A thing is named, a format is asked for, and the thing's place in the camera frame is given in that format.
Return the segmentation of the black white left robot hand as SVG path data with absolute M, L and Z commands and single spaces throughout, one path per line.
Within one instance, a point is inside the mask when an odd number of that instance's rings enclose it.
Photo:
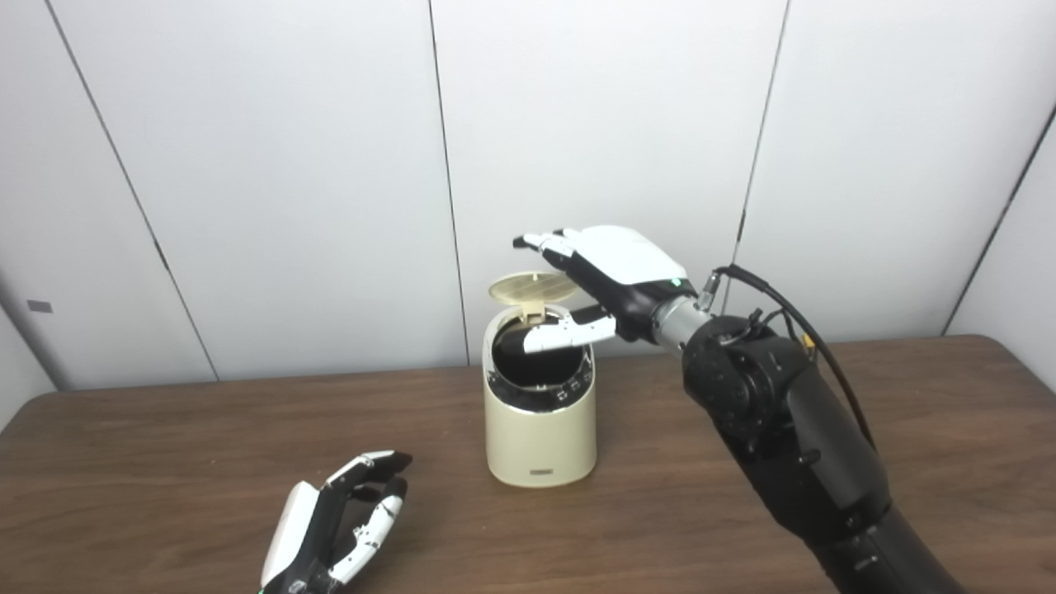
M 412 454 L 384 449 L 363 452 L 325 480 L 294 485 L 286 498 L 260 579 L 262 593 L 336 593 L 367 565 L 386 541 L 403 507 L 408 482 L 401 474 Z M 338 547 L 338 530 L 351 501 L 371 508 Z

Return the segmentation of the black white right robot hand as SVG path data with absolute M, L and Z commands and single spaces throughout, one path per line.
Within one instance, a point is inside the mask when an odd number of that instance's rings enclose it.
M 629 227 L 600 225 L 582 230 L 526 233 L 517 249 L 538 252 L 596 301 L 574 309 L 554 323 L 541 323 L 506 335 L 508 354 L 525 355 L 608 341 L 659 345 L 658 315 L 667 302 L 696 294 L 686 268 Z

